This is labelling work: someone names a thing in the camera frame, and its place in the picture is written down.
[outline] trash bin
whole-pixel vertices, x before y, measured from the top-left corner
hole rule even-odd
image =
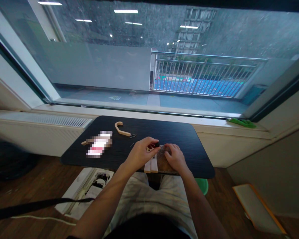
[[[267,88],[267,85],[253,85],[241,102],[248,106],[251,105]]]
[[[208,181],[207,181],[207,179],[197,179],[197,178],[195,178],[195,180],[196,180],[199,188],[203,192],[203,194],[206,195],[207,192],[208,192]]]

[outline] strap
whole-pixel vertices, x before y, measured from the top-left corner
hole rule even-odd
[[[50,207],[59,203],[65,203],[65,202],[90,202],[93,201],[93,198],[87,198],[87,199],[80,199],[80,200],[74,200],[70,198],[58,198],[58,199],[48,199],[43,201],[37,201],[37,202],[30,202],[25,203],[17,206],[11,206],[0,209],[0,220],[9,218],[12,216],[17,216],[20,214],[25,214],[32,211],[37,211],[39,209],[43,209],[46,207]]]

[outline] ceiling light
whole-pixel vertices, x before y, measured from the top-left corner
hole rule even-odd
[[[56,3],[56,2],[38,2],[41,5],[55,5],[55,6],[62,6],[61,3]]]
[[[114,10],[115,13],[139,13],[137,10]]]
[[[191,28],[191,29],[198,29],[198,27],[191,27],[191,26],[180,26],[181,28]]]
[[[133,24],[133,25],[140,25],[142,26],[143,24],[142,23],[132,23],[132,22],[125,22],[126,24]]]
[[[86,19],[76,19],[78,22],[92,22],[91,20],[86,20]]]

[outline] window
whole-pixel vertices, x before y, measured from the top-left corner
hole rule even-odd
[[[299,64],[299,13],[55,2],[0,0],[0,41],[55,104],[248,118]]]

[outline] person's left hand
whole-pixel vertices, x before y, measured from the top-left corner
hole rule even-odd
[[[146,137],[135,143],[130,154],[125,160],[124,164],[126,169],[131,173],[135,173],[139,170],[144,164],[146,164],[155,154],[158,153],[160,147],[156,147],[149,153],[146,151],[147,146],[150,144],[155,144],[158,142],[158,139],[153,139],[152,137]]]

